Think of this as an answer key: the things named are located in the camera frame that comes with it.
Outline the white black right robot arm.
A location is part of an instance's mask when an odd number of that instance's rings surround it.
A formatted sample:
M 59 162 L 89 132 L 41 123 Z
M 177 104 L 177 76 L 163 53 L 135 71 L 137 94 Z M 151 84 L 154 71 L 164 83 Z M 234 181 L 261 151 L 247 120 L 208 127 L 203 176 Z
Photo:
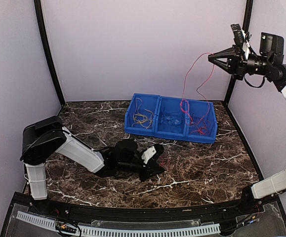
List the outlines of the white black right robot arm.
M 242 30 L 234 32 L 234 44 L 223 51 L 208 56 L 208 61 L 223 69 L 234 79 L 246 81 L 246 75 L 259 75 L 271 83 L 286 104 L 286 63 L 284 63 L 284 38 L 262 32 L 259 53 L 249 43 L 250 35 Z M 286 168 L 242 190 L 236 205 L 223 207 L 226 212 L 238 210 L 241 214 L 257 210 L 264 199 L 286 192 Z

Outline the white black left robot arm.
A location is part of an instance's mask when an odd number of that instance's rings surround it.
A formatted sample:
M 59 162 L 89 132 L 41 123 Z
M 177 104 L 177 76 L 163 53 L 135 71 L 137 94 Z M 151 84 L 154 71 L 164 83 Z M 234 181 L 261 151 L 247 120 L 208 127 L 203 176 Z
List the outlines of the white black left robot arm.
M 133 139 L 96 150 L 73 135 L 60 117 L 52 116 L 24 128 L 20 160 L 26 168 L 36 209 L 43 215 L 51 215 L 54 203 L 47 199 L 45 163 L 53 153 L 71 159 L 98 177 L 111 177 L 118 171 L 135 172 L 144 182 L 165 172 L 158 164 L 163 152 L 163 145 L 158 143 L 140 152 Z

